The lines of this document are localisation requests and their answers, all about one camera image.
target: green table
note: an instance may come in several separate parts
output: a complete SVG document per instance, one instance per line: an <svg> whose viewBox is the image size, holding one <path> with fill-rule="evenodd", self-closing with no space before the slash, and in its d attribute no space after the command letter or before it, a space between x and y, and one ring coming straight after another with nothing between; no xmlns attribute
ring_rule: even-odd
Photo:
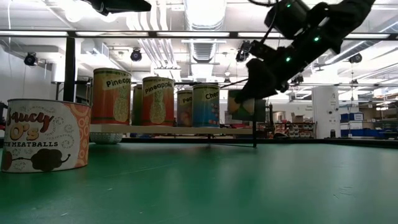
<svg viewBox="0 0 398 224"><path fill-rule="evenodd" d="M90 146L0 174L0 223L397 223L398 151L324 144Z"/></svg>

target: wooden shelf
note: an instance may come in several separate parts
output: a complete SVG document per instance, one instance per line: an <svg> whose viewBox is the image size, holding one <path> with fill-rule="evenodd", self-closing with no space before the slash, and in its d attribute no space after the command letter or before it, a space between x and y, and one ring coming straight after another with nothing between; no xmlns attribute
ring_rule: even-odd
<svg viewBox="0 0 398 224"><path fill-rule="evenodd" d="M179 128L167 126L129 126L119 124L92 124L92 133L140 133L140 134L252 134L252 129L232 128Z"/></svg>

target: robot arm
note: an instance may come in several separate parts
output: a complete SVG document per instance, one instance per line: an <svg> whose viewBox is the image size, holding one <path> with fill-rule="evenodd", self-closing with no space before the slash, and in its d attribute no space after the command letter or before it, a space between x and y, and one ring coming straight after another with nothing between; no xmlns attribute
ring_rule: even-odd
<svg viewBox="0 0 398 224"><path fill-rule="evenodd" d="M250 54L257 58L246 66L249 78L235 101L263 99L289 88L287 80L302 72L328 49L340 52L344 37L359 27L371 11L375 0L343 0L328 5L321 2L309 9L302 0L282 0L269 11L265 24L288 39L287 47L273 49L253 41Z"/></svg>

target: blue can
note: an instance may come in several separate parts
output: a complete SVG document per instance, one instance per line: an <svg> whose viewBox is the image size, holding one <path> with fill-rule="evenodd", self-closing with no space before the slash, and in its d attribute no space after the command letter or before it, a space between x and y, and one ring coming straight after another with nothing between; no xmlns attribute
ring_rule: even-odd
<svg viewBox="0 0 398 224"><path fill-rule="evenodd" d="M220 87L213 84L193 86L192 96L193 127L220 126Z"/></svg>

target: white pillar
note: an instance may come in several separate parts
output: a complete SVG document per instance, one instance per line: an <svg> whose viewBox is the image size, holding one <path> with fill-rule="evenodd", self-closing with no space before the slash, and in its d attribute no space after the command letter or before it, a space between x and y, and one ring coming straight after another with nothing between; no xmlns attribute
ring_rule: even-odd
<svg viewBox="0 0 398 224"><path fill-rule="evenodd" d="M312 88L313 121L317 124L317 139L330 137L335 130L336 138L341 137L340 113L337 86Z"/></svg>

